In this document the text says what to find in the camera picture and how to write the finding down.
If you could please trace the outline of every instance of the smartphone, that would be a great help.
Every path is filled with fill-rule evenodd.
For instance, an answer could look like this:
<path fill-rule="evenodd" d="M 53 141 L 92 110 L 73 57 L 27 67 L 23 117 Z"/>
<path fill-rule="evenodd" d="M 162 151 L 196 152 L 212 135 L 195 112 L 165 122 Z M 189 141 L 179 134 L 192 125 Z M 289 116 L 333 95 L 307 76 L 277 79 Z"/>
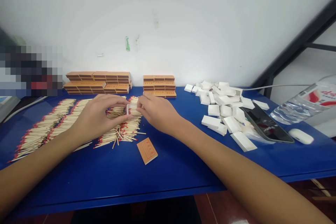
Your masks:
<path fill-rule="evenodd" d="M 254 126 L 255 130 L 260 136 L 272 142 L 294 143 L 294 139 L 288 135 L 283 128 L 281 128 L 265 111 L 263 111 L 257 104 L 253 103 L 254 109 L 247 109 L 241 107 L 245 113 L 245 117 Z"/>

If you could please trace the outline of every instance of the finger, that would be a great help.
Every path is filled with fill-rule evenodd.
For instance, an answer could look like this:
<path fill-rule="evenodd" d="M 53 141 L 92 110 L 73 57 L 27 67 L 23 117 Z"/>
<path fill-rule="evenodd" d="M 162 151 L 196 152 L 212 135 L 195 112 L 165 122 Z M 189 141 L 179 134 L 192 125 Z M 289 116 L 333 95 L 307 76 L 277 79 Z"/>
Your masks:
<path fill-rule="evenodd" d="M 138 102 L 136 104 L 137 107 L 142 107 L 143 106 L 148 106 L 149 104 L 149 100 L 147 97 L 145 96 L 140 96 L 139 99 L 138 99 Z"/>
<path fill-rule="evenodd" d="M 127 101 L 125 98 L 122 98 L 121 96 L 109 97 L 108 99 L 102 100 L 101 103 L 105 109 L 109 107 L 116 107 L 116 104 L 122 104 L 120 107 L 125 107 L 127 104 L 130 104 L 129 101 Z"/>
<path fill-rule="evenodd" d="M 114 127 L 126 122 L 127 120 L 133 119 L 134 116 L 132 115 L 122 115 L 114 119 L 108 119 L 107 123 L 109 125 L 110 129 L 113 129 Z"/>
<path fill-rule="evenodd" d="M 127 104 L 123 104 L 123 103 L 116 103 L 114 104 L 112 107 L 126 107 Z"/>
<path fill-rule="evenodd" d="M 150 93 L 147 93 L 147 92 L 144 92 L 143 96 L 145 96 L 148 100 L 152 100 L 153 98 L 156 97 L 156 96 L 154 96 Z"/>
<path fill-rule="evenodd" d="M 102 94 L 101 96 L 99 96 L 97 99 L 96 99 L 96 102 L 100 102 L 100 101 L 103 101 L 103 100 L 106 100 L 106 99 L 111 99 L 111 98 L 115 98 L 115 97 L 120 97 L 120 96 L 117 96 L 117 95 L 114 95 L 114 94 Z"/>
<path fill-rule="evenodd" d="M 146 118 L 147 121 L 149 121 L 149 114 L 144 108 L 138 107 L 136 108 L 136 110 L 140 112 Z"/>

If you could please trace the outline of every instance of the stack of matchboxes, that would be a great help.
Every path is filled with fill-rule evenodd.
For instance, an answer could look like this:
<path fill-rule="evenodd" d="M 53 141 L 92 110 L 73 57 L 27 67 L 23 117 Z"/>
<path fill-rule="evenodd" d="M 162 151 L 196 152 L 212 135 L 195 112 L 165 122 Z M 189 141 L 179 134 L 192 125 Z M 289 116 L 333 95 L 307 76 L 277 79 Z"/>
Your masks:
<path fill-rule="evenodd" d="M 70 82 L 63 87 L 71 95 L 128 94 L 132 89 L 129 72 L 70 72 L 66 76 Z"/>
<path fill-rule="evenodd" d="M 173 75 L 144 75 L 143 92 L 162 98 L 176 98 Z"/>

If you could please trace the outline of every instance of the forearm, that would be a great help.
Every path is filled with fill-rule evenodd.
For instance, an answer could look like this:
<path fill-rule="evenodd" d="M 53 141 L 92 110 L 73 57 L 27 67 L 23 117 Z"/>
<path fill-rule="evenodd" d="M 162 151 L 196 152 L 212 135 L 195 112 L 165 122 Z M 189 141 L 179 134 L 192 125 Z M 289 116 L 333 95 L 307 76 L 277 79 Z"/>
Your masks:
<path fill-rule="evenodd" d="M 193 150 L 261 223 L 331 223 L 282 180 L 188 121 L 173 136 Z"/>
<path fill-rule="evenodd" d="M 0 171 L 0 221 L 80 143 L 63 132 L 27 157 Z"/>

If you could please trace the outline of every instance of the water bottle label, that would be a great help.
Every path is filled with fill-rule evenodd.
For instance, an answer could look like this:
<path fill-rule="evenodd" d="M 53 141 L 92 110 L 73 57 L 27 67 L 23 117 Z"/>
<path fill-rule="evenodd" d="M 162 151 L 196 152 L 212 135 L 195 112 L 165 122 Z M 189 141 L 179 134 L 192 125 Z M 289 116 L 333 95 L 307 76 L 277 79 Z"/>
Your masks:
<path fill-rule="evenodd" d="M 336 105 L 336 92 L 326 87 L 312 85 L 299 93 L 302 99 L 325 107 Z"/>

